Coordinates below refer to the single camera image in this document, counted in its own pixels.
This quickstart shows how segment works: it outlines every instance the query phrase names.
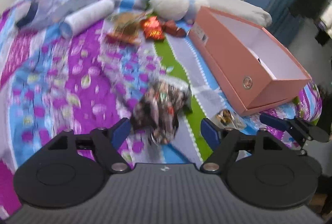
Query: metal screw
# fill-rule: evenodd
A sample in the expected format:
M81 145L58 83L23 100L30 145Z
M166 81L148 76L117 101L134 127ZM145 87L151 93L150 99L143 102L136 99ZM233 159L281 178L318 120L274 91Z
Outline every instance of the metal screw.
M123 162L117 162L112 165L112 170L116 172L123 172L128 168L128 166Z
M219 170L219 165L213 162L205 163L203 165L203 169L208 171L208 172L215 172Z

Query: plush toy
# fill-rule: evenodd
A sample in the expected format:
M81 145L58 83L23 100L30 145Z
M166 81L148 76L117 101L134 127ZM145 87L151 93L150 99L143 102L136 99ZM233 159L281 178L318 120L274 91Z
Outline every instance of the plush toy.
M197 12L201 6L209 6L207 0L142 0L143 6L147 3L150 4L159 17L174 21L184 18L189 24L195 22Z

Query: barcode label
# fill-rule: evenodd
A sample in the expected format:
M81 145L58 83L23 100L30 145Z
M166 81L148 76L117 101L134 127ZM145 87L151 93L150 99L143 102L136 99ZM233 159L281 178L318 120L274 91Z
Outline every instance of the barcode label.
M198 38L203 42L204 45L208 42L208 36L197 23L193 24L191 30L194 31L194 33L198 36Z

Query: white cylinder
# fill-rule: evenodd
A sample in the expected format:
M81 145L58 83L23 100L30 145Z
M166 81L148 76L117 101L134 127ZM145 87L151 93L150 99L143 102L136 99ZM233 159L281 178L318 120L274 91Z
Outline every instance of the white cylinder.
M114 11L113 0L100 0L67 16L60 25L61 35L70 39Z

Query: patterned bed sheet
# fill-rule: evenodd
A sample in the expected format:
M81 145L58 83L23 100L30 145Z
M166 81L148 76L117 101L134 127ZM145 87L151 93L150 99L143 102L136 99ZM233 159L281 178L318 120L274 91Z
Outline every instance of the patterned bed sheet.
M170 146L150 146L142 131L130 135L119 153L131 165L189 160L198 167L210 155L200 135L200 121L232 108L189 38L167 36L166 41L155 44L141 35L137 50L109 46L103 43L105 32L112 28L108 21L97 22L70 41L60 38L58 25L22 34L14 28L16 6L22 1L0 20L0 217L19 206L12 174L24 161L64 129L89 133L130 117L148 87L150 73L167 73L190 83L193 113L180 116L178 134ZM142 11L140 0L117 1L116 11ZM178 25L189 30L184 22ZM295 103L267 112L315 121L321 112L318 90L310 83ZM243 119L246 134L254 135L262 126L259 114ZM287 146L297 146L287 133L268 129ZM93 158L90 151L78 154Z

